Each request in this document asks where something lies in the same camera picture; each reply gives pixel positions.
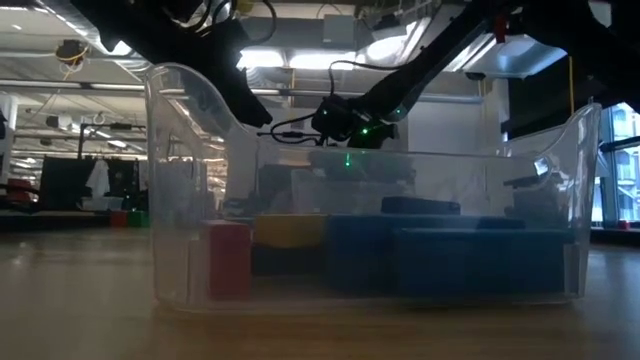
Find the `black frame rig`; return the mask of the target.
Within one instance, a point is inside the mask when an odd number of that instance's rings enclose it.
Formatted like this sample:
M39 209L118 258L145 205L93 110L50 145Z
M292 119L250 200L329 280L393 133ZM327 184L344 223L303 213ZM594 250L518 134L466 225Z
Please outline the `black frame rig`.
M131 139L119 138L113 132L135 132L146 134L145 125L127 124L122 122L91 124L82 123L77 147L77 158L95 158L104 160L109 166L109 196L121 197L124 210L146 210L148 208L148 190L146 176L141 173L146 168L146 149L137 142L146 144L141 136ZM87 141L105 141L109 147L115 149L115 154L104 152L96 154L84 150Z

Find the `yellow rectangular wooden block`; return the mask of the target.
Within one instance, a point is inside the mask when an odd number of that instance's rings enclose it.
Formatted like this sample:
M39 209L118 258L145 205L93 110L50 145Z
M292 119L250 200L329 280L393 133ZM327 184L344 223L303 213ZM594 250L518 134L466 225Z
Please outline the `yellow rectangular wooden block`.
M327 217L322 214L270 214L254 219L253 241L273 248L320 245Z

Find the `pink rectangular wooden block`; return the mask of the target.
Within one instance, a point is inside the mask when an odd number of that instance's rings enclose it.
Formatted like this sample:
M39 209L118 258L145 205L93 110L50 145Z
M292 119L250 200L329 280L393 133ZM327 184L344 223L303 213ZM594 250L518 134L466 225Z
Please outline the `pink rectangular wooden block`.
M244 300L251 290L251 230L248 225L215 220L207 225L209 293L214 300Z

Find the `clear plastic bin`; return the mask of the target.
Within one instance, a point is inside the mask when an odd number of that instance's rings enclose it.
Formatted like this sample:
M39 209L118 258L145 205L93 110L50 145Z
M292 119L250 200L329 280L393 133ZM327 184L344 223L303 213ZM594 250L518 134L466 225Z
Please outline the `clear plastic bin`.
M295 213L378 214L385 197L415 194L403 182L329 180L310 170L293 170L291 188Z
M429 306L469 302L554 303L585 291L601 109L582 107L564 126L475 154L397 152L339 146L286 145L239 123L217 89L178 64L153 69L146 84L149 211L156 298L193 311L296 310L332 306ZM564 250L565 290L538 295L462 298L353 295L319 274L255 276L244 300L209 293L207 225L246 224L295 213L291 172L329 180L403 182L413 196L385 197L378 214L474 216L477 230L556 230Z

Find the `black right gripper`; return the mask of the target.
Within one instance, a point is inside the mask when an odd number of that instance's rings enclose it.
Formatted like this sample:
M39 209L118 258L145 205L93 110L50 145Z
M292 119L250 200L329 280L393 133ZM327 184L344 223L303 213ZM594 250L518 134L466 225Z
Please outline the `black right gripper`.
M322 139L347 142L350 148L381 149L388 139L398 139L398 127L356 109L349 99L332 94L323 98L311 120Z

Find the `ceiling light panel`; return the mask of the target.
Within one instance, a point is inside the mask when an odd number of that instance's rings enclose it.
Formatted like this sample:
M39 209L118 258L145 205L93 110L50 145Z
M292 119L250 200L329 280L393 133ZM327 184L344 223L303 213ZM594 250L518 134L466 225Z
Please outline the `ceiling light panel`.
M239 69L253 68L291 68L305 70L327 70L335 61L355 61L362 57L355 52L321 52L321 51L294 51L286 55L279 49L247 49L241 51L241 58L236 67ZM334 69L352 70L353 66L346 63L338 63Z

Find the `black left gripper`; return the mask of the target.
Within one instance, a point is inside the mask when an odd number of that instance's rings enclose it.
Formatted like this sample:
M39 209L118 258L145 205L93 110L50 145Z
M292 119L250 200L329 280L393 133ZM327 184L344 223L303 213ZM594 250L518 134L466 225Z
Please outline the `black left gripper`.
M275 34L275 22L262 36L251 37L237 17L240 0L70 0L94 25L105 48L123 41L146 60L175 62L200 72L218 90L244 125L272 122L237 68L241 51Z

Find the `wide silver ceiling duct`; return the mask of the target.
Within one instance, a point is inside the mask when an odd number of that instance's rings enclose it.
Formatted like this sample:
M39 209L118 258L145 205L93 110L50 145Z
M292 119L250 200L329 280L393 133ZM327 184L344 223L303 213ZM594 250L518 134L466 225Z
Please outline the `wide silver ceiling duct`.
M105 47L98 29L71 4L70 0L35 0L35 2L80 35L101 55L104 55L107 61L114 62L135 81L141 81L150 63L126 42L117 40L114 45Z

